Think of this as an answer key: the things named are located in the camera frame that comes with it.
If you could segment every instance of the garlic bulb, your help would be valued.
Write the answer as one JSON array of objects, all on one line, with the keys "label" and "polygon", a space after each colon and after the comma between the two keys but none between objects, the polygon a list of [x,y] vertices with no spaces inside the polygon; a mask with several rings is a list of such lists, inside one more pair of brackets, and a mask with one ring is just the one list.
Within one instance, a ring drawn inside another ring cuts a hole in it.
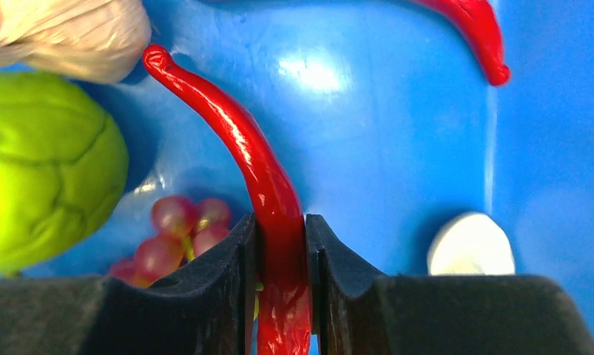
[{"label": "garlic bulb", "polygon": [[18,62],[111,84],[151,38],[141,0],[0,0],[0,67]]}]

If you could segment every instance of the white round object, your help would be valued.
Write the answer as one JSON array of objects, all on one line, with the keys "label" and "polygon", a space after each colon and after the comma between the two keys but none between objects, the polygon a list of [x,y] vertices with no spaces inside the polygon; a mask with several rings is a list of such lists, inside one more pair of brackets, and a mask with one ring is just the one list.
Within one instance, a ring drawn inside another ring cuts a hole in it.
[{"label": "white round object", "polygon": [[440,229],[428,252],[430,275],[515,274],[505,232],[486,214],[463,214]]}]

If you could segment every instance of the blue surface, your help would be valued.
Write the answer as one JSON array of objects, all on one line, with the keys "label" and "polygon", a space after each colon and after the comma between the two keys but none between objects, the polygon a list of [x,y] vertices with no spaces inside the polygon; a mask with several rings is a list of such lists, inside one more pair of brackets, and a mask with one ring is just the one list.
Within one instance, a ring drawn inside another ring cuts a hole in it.
[{"label": "blue surface", "polygon": [[[145,0],[154,41],[254,114],[306,211],[366,260],[424,274],[440,225],[487,212],[518,270],[558,280],[594,332],[594,1],[493,4],[503,89],[449,23],[402,1]],[[28,274],[105,272],[150,236],[165,194],[251,209],[226,148],[141,67],[87,89],[125,134],[129,192],[101,231]]]}]

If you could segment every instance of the toy chili pepper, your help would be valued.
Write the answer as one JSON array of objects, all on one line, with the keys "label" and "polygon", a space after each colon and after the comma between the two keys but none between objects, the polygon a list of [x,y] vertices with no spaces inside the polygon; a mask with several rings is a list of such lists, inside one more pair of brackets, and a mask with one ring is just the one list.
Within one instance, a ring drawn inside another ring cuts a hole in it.
[{"label": "toy chili pepper", "polygon": [[491,85],[506,84],[504,43],[493,8],[487,0],[410,0],[443,15],[458,28],[478,58]]},{"label": "toy chili pepper", "polygon": [[152,77],[218,134],[244,175],[263,235],[258,353],[307,354],[311,322],[303,212],[288,176],[246,109],[179,67],[160,46],[149,46],[143,60]]}]

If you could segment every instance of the chili pepper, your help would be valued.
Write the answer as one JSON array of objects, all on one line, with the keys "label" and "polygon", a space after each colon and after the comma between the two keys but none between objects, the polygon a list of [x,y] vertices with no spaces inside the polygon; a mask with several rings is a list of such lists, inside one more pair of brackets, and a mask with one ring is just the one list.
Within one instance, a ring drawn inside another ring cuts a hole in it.
[{"label": "chili pepper", "polygon": [[451,21],[465,37],[491,85],[506,84],[510,69],[504,63],[504,43],[488,0],[410,0]]},{"label": "chili pepper", "polygon": [[258,353],[305,355],[310,292],[303,211],[294,187],[253,117],[200,76],[179,67],[158,45],[144,51],[149,74],[196,111],[234,156],[262,231]]}]

